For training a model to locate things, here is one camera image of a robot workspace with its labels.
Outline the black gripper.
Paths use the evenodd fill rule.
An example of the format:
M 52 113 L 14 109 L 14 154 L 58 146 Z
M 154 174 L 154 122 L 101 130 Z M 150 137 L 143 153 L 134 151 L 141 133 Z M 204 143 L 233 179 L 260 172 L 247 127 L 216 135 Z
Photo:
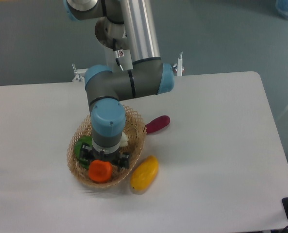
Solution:
M 109 162 L 117 167 L 117 170 L 129 169 L 131 154 L 128 152 L 120 153 L 120 147 L 113 152 L 106 150 L 97 151 L 90 144 L 83 142 L 79 150 L 79 162 L 83 167 L 89 167 L 95 160 Z

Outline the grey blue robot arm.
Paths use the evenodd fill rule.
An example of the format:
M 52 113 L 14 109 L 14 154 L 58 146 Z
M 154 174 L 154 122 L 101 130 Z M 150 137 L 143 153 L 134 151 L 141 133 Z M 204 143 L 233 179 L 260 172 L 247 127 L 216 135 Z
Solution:
M 91 144 L 82 144 L 79 156 L 88 162 L 110 162 L 128 168 L 131 153 L 121 153 L 126 113 L 121 102 L 169 92 L 174 87 L 170 64 L 163 63 L 148 0 L 66 0 L 71 19 L 96 18 L 107 46 L 117 53 L 130 51 L 132 68 L 114 72 L 95 65 L 85 72 L 85 91 L 92 125 Z

